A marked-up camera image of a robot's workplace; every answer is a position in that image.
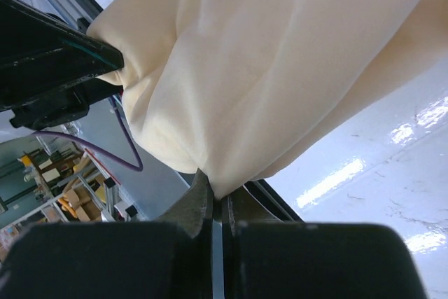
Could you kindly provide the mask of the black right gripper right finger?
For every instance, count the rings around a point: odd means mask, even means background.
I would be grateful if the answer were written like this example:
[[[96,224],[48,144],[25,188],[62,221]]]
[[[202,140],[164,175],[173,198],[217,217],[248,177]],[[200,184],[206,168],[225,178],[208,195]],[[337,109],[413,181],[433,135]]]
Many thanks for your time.
[[[425,298],[396,231],[275,216],[246,189],[221,202],[227,298]]]

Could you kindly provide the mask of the yellow t shirt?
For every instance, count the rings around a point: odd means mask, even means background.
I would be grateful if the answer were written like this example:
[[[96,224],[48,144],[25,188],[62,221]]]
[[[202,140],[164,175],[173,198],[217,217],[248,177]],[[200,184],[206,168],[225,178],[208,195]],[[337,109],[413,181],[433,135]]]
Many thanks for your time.
[[[447,0],[114,0],[134,140],[217,198],[276,174],[447,56]]]

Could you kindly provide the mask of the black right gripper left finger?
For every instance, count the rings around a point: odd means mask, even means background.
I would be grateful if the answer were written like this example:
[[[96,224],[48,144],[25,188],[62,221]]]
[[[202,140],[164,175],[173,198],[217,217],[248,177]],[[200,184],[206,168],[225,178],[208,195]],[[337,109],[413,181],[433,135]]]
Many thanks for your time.
[[[197,172],[152,221],[33,225],[1,266],[1,297],[211,298],[213,198]]]

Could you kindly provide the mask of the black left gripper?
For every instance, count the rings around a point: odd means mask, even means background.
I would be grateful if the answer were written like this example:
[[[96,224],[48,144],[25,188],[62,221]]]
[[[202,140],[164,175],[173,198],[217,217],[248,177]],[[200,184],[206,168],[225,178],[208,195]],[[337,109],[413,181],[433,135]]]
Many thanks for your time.
[[[113,46],[21,0],[1,0],[1,109],[12,109],[13,127],[43,130],[86,116],[85,95],[66,89],[123,66]]]

